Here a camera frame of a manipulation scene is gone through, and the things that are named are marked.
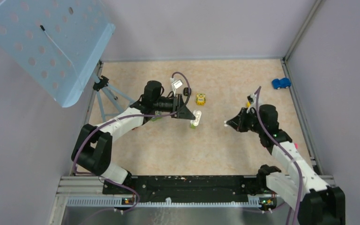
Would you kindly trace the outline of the white earbud charging case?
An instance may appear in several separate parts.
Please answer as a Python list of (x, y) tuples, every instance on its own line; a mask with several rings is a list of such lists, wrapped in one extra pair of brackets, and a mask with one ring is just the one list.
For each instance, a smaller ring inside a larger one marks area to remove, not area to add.
[(194, 110), (193, 115), (195, 119), (190, 121), (190, 125), (192, 124), (197, 127), (200, 123), (202, 112), (200, 110)]

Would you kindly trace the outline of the black earbud charging case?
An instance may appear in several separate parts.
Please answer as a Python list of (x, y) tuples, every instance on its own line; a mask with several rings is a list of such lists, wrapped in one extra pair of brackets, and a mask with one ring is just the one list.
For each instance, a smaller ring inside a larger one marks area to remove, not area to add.
[(191, 90), (191, 88), (188, 88), (188, 87), (185, 87), (184, 89), (183, 89), (183, 95), (184, 96), (190, 96), (191, 95), (191, 93), (192, 93), (192, 90)]

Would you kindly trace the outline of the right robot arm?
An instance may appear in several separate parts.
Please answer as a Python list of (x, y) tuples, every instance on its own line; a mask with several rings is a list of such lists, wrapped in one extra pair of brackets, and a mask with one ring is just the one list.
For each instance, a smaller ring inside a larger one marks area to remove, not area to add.
[(261, 145), (285, 168), (284, 175), (274, 166), (261, 166), (256, 187), (262, 193), (279, 194), (293, 210), (293, 222), (300, 225), (344, 225), (345, 194), (331, 187), (300, 155), (291, 137), (279, 127), (273, 105), (242, 108), (225, 121), (237, 132), (258, 134)]

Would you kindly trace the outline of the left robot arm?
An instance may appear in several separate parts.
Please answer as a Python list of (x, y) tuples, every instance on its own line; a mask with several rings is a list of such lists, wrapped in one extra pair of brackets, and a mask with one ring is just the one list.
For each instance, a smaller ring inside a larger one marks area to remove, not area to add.
[(117, 117), (100, 125), (86, 124), (76, 141), (71, 159), (90, 173), (114, 181), (121, 194), (130, 191), (131, 173), (112, 161), (112, 144), (127, 132), (146, 124), (153, 117), (170, 116), (193, 121), (196, 116), (186, 107), (181, 94), (163, 95), (158, 81), (148, 81), (141, 98)]

